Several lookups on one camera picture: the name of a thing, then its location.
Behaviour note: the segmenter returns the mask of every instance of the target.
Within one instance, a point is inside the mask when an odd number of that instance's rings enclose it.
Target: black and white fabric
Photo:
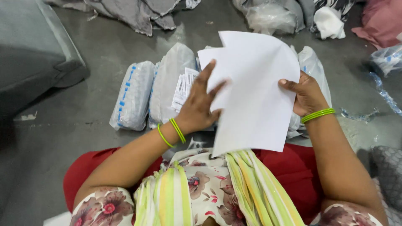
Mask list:
[[[314,0],[315,10],[322,7],[330,7],[340,12],[340,20],[345,22],[348,19],[348,12],[355,4],[356,0]],[[311,32],[318,32],[317,26],[314,23],[310,29]]]

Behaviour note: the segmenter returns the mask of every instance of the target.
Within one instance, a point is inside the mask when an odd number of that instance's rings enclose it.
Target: gray sofa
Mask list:
[[[0,1],[0,119],[51,87],[89,76],[53,9],[42,0]]]

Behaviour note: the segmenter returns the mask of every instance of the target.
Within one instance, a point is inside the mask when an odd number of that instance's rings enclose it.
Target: white fabric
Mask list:
[[[340,12],[330,7],[322,7],[314,15],[314,22],[321,33],[321,38],[343,39],[346,37],[343,30],[344,23],[340,20]]]

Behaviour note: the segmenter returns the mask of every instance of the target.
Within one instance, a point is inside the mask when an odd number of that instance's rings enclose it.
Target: finger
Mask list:
[[[292,92],[299,92],[301,91],[301,84],[298,84],[293,81],[288,81],[286,79],[280,79],[278,84],[286,90],[290,90]]]
[[[218,119],[219,119],[219,117],[221,116],[221,114],[222,114],[222,111],[223,111],[223,109],[221,108],[221,109],[216,109],[216,110],[214,110],[210,115],[209,115],[209,123],[210,124],[212,124],[212,123],[214,123],[215,121],[218,121]]]
[[[212,70],[214,69],[216,60],[212,59],[211,62],[201,71],[200,75],[197,77],[196,81],[198,83],[204,84],[207,87],[207,82],[211,76]]]
[[[228,83],[228,80],[222,81],[219,83],[215,88],[213,88],[209,93],[208,96],[211,99],[211,102],[215,99],[216,94]]]

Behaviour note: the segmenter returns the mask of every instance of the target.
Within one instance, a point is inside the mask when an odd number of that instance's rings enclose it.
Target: woman's right hand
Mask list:
[[[303,71],[299,83],[281,79],[278,84],[296,93],[293,112],[301,117],[329,108],[317,81]]]

